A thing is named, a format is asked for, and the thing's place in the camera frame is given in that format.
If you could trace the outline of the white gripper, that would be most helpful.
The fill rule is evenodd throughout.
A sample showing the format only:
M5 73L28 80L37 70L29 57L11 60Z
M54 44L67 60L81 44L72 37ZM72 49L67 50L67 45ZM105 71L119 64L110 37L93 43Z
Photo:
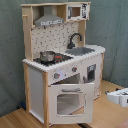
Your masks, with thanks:
M107 99L121 107L128 107L128 88L108 92Z

